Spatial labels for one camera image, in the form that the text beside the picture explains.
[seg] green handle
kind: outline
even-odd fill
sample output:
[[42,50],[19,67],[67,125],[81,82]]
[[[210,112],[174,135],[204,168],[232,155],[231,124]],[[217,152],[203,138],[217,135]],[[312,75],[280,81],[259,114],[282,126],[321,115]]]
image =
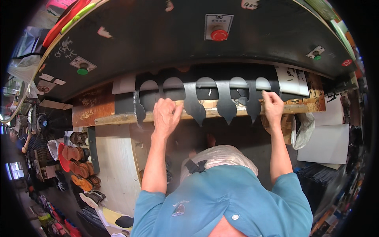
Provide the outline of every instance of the green handle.
[[88,4],[87,6],[85,6],[82,10],[80,10],[78,12],[78,14],[76,14],[61,30],[61,34],[63,34],[68,28],[70,28],[70,26],[72,26],[72,24],[79,20],[84,14],[86,14],[89,10],[91,10],[92,8],[94,8],[96,6],[96,3],[91,3],[91,4]]

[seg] shirt logo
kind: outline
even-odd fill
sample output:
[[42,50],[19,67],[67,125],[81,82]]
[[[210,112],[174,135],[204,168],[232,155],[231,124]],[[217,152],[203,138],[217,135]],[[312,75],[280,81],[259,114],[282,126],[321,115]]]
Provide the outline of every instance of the shirt logo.
[[172,213],[172,217],[175,217],[175,216],[180,216],[180,215],[183,215],[184,212],[185,212],[186,208],[183,204],[179,204],[179,206],[177,206],[175,209],[174,209],[174,212]]

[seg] window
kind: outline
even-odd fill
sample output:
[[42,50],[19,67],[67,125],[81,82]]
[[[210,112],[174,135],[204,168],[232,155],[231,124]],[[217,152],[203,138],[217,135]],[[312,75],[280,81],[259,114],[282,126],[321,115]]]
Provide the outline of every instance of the window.
[[5,168],[8,173],[9,180],[20,179],[25,176],[22,170],[21,162],[6,163]]

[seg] red plate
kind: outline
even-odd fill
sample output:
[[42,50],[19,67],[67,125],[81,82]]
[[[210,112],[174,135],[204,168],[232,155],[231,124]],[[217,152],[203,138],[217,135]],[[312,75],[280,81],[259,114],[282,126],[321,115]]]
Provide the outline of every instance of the red plate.
[[64,143],[60,143],[59,146],[58,146],[58,157],[59,157],[59,162],[61,163],[61,166],[63,168],[64,171],[66,172],[70,172],[70,167],[69,167],[69,164],[71,163],[71,161],[69,160],[66,160],[63,155],[62,155],[62,151],[63,151],[63,148],[64,148]]

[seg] white foam sheet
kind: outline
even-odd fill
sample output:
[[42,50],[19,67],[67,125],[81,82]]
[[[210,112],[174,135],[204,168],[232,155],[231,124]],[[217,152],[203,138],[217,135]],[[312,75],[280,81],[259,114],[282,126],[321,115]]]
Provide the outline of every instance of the white foam sheet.
[[313,113],[313,116],[315,117],[315,126],[343,124],[343,108],[340,99],[341,96],[337,95],[337,99],[325,103],[325,112]]
[[349,124],[316,126],[306,146],[298,150],[298,160],[346,164]]

